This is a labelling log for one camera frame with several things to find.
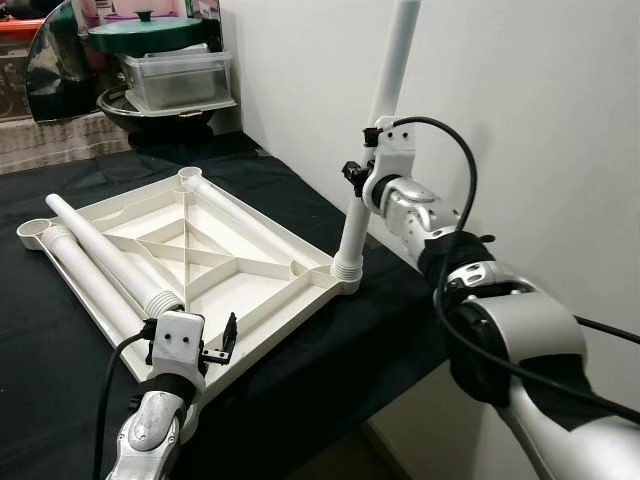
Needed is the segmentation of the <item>white plastic table top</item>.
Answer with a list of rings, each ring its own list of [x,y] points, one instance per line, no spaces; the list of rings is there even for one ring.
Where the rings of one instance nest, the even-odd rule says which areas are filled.
[[[148,186],[96,204],[78,204],[77,211],[143,273],[177,293],[189,312],[204,317],[207,347],[220,346],[230,312],[237,315],[238,337],[229,364],[207,369],[207,393],[215,396],[339,294],[340,287],[330,274],[329,255],[215,184],[314,265],[302,268],[262,242],[241,221],[189,189],[186,180],[197,174],[204,177],[196,166],[186,166],[178,174]],[[40,234],[52,225],[64,227],[59,218],[36,218],[20,224],[15,236],[28,250],[49,257],[91,316],[68,275],[41,242]],[[148,315],[138,303],[104,266],[93,261],[145,320]],[[110,346],[120,343],[113,344],[104,337]]]

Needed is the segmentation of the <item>black table cloth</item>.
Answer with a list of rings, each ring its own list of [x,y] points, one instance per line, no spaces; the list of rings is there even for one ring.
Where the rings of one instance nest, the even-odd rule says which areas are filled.
[[[46,197],[86,206],[197,166],[325,252],[342,212],[246,134],[157,145],[0,174],[0,480],[91,479],[102,375],[113,348],[19,224]],[[177,479],[288,477],[360,428],[443,360],[424,279],[365,252],[364,280],[316,311],[201,413]]]

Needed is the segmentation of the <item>clear plastic container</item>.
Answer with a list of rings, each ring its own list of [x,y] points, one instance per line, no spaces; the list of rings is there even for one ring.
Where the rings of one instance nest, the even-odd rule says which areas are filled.
[[[229,52],[180,50],[118,58],[128,83],[125,97],[147,116],[216,110],[236,105],[230,92]]]

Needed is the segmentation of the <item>black wok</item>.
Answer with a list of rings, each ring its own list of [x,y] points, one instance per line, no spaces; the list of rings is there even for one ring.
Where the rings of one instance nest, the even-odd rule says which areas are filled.
[[[123,129],[131,145],[184,145],[214,137],[210,120],[219,109],[148,115],[127,99],[125,91],[125,86],[118,86],[101,92],[96,97],[96,106],[110,123]]]

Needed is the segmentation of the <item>green pot lid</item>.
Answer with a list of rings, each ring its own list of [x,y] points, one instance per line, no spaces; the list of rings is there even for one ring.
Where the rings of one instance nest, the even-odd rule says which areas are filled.
[[[108,54],[140,56],[209,42],[209,31],[200,19],[154,17],[151,10],[140,10],[136,14],[136,19],[91,28],[88,38],[93,49]]]

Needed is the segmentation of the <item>patterned cloth covered bench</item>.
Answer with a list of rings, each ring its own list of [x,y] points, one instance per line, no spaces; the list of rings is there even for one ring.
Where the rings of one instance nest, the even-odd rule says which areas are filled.
[[[127,133],[100,111],[61,122],[0,122],[0,175],[127,150]]]

